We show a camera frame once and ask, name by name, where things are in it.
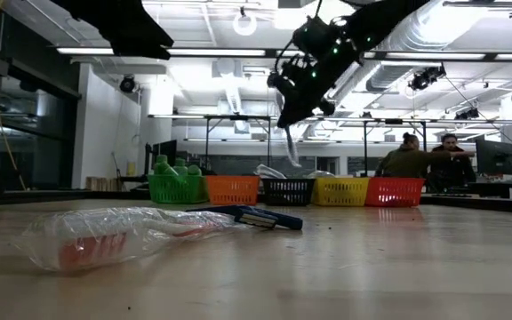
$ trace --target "red basket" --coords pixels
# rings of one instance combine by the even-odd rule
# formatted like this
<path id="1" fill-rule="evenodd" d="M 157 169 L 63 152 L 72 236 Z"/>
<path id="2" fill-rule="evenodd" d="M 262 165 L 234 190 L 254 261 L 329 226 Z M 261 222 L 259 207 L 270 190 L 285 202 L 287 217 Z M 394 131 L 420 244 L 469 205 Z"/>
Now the red basket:
<path id="1" fill-rule="evenodd" d="M 424 179 L 371 178 L 366 205 L 386 207 L 413 207 L 420 204 Z"/>
<path id="2" fill-rule="evenodd" d="M 206 176 L 211 204 L 247 204 L 258 203 L 258 176 Z"/>

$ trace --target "yellow basket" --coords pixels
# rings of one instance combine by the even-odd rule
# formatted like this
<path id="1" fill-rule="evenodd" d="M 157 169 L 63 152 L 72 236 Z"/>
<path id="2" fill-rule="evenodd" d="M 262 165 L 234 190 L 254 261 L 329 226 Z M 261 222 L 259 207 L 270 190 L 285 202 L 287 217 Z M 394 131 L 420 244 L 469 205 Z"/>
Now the yellow basket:
<path id="1" fill-rule="evenodd" d="M 314 204 L 364 206 L 369 178 L 317 178 Z"/>

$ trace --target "green bottle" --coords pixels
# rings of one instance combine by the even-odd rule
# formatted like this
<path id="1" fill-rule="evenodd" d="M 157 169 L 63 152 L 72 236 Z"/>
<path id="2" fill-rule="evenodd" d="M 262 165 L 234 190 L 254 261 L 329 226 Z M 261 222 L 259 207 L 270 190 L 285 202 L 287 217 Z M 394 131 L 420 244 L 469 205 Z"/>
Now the green bottle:
<path id="1" fill-rule="evenodd" d="M 200 177 L 203 175 L 203 173 L 201 172 L 201 169 L 198 166 L 193 164 L 193 165 L 189 166 L 189 168 L 188 168 L 188 175 Z"/>
<path id="2" fill-rule="evenodd" d="M 175 166 L 173 167 L 173 170 L 175 170 L 179 175 L 188 175 L 188 169 L 185 165 L 185 160 L 181 158 L 175 159 Z"/>
<path id="3" fill-rule="evenodd" d="M 161 174 L 161 175 L 172 175 L 176 176 L 176 171 L 171 168 L 171 166 L 167 163 L 167 156 L 166 155 L 159 155 L 156 159 L 156 164 L 153 166 L 153 173 L 154 174 Z"/>

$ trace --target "plastic basket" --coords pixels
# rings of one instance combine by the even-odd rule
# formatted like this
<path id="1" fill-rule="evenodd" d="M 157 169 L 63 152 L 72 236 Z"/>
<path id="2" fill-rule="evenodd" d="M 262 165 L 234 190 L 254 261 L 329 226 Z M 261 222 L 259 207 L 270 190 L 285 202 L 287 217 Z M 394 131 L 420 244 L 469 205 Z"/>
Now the plastic basket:
<path id="1" fill-rule="evenodd" d="M 413 207 L 420 204 L 424 179 L 372 178 L 366 205 Z"/>
<path id="2" fill-rule="evenodd" d="M 314 204 L 363 206 L 369 178 L 317 178 Z"/>
<path id="3" fill-rule="evenodd" d="M 258 203 L 260 177 L 207 176 L 206 179 L 211 204 L 256 205 Z"/>
<path id="4" fill-rule="evenodd" d="M 206 178 L 149 175 L 149 194 L 157 204 L 200 204 L 209 200 Z"/>
<path id="5" fill-rule="evenodd" d="M 268 205 L 306 206 L 311 203 L 315 179 L 263 179 Z"/>

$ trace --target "table surface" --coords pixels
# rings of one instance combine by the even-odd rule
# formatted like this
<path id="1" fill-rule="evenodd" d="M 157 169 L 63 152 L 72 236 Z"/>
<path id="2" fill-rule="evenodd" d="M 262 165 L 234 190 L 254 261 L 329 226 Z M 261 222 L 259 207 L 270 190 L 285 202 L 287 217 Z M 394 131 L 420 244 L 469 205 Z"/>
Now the table surface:
<path id="1" fill-rule="evenodd" d="M 0 206 L 0 319 L 512 320 L 512 213 L 275 208 L 304 229 L 252 228 L 74 276 L 11 244 L 40 214 L 129 205 L 150 203 Z"/>

